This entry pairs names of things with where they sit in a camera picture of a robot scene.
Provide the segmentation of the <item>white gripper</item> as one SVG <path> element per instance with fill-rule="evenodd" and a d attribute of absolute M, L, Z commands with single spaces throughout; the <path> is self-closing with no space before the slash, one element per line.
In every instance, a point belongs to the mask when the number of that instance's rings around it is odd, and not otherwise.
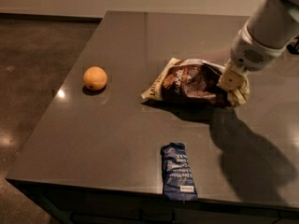
<path fill-rule="evenodd" d="M 285 48 L 286 31 L 283 25 L 247 22 L 233 42 L 231 61 L 225 64 L 217 86 L 224 91 L 232 91 L 233 106 L 244 105 L 249 99 L 247 69 L 264 69 Z"/>

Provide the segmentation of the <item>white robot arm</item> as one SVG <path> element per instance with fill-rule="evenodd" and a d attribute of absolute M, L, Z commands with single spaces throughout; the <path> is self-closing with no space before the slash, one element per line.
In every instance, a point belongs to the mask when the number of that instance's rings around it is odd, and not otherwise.
<path fill-rule="evenodd" d="M 299 34 L 299 0 L 264 0 L 238 32 L 217 86 L 227 92 L 228 107 L 249 99 L 247 75 L 263 70 Z"/>

